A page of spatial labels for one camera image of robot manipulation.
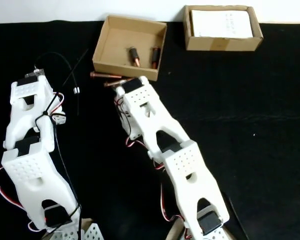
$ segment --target copper battery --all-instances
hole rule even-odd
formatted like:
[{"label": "copper battery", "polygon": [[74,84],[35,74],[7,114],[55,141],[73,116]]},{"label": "copper battery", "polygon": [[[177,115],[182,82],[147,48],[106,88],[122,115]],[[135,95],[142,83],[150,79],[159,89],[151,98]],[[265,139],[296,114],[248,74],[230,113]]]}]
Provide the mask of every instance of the copper battery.
[{"label": "copper battery", "polygon": [[157,69],[158,68],[158,64],[159,64],[159,59],[160,59],[160,53],[161,53],[161,49],[157,46],[152,48],[152,59],[151,59],[151,63],[152,63],[152,68],[153,69]]},{"label": "copper battery", "polygon": [[138,55],[137,49],[132,46],[129,49],[129,53],[130,53],[130,56],[132,58],[132,61],[134,62],[134,65],[136,67],[140,68],[140,59],[139,59],[139,55]]},{"label": "copper battery", "polygon": [[121,79],[122,76],[119,75],[112,75],[112,74],[106,74],[106,73],[99,73],[92,71],[90,72],[90,77],[93,78],[113,78],[113,79]]},{"label": "copper battery", "polygon": [[130,80],[134,79],[133,77],[131,78],[127,78],[127,79],[121,79],[121,80],[118,80],[118,81],[112,81],[112,82],[105,82],[103,84],[103,86],[106,88],[106,87],[112,87],[112,86],[115,86],[115,85],[121,85],[121,84],[124,84],[126,82],[129,82]]}]

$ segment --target black cloth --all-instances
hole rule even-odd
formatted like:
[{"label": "black cloth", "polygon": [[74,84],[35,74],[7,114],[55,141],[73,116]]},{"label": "black cloth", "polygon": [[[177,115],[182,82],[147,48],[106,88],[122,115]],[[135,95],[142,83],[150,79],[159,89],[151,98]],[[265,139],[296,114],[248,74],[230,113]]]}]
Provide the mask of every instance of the black cloth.
[{"label": "black cloth", "polygon": [[[10,84],[55,51],[80,86],[60,88],[69,69],[57,56],[37,64],[65,94],[61,153],[83,207],[106,240],[164,239],[160,176],[141,146],[126,148],[110,89],[90,79],[102,22],[0,24],[0,162],[10,114]],[[233,202],[251,240],[300,240],[300,25],[261,24],[255,52],[186,51],[182,23],[168,23],[154,88],[171,115],[198,142],[207,167]],[[64,175],[58,155],[53,161]],[[1,176],[1,184],[8,182]],[[166,205],[172,191],[167,191]],[[24,212],[0,196],[0,239],[39,239]]]}]

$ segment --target white paper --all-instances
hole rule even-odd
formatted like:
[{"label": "white paper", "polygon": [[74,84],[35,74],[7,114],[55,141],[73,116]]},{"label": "white paper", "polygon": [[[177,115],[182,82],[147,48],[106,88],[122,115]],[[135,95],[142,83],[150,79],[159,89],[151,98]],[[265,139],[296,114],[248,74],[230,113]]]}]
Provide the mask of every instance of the white paper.
[{"label": "white paper", "polygon": [[192,10],[195,37],[252,38],[249,14],[246,11],[200,11]]}]

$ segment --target white wall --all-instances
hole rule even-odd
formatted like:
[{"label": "white wall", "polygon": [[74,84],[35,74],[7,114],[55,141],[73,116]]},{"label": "white wall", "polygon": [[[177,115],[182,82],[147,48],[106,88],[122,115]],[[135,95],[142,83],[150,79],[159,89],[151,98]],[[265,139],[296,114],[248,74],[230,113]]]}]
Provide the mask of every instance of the white wall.
[{"label": "white wall", "polygon": [[261,23],[300,23],[300,0],[0,0],[0,23],[98,21],[108,14],[181,21],[184,5],[247,5]]}]

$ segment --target cardboard box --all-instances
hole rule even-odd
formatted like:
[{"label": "cardboard box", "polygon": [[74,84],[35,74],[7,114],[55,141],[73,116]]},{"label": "cardboard box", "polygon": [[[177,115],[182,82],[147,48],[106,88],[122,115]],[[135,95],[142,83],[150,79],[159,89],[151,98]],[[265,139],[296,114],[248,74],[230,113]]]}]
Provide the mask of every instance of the cardboard box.
[{"label": "cardboard box", "polygon": [[[202,11],[247,11],[253,37],[249,38],[226,38],[226,37],[194,37],[192,29],[191,10]],[[193,6],[186,5],[183,19],[186,50],[196,51],[255,51],[262,42],[264,36],[261,32],[255,11],[251,6]]]},{"label": "cardboard box", "polygon": [[[161,63],[167,24],[109,15],[101,29],[92,58],[94,70],[127,77],[146,76],[156,81]],[[141,67],[133,65],[129,48],[137,49]],[[152,48],[160,47],[157,69],[152,69]]]}]

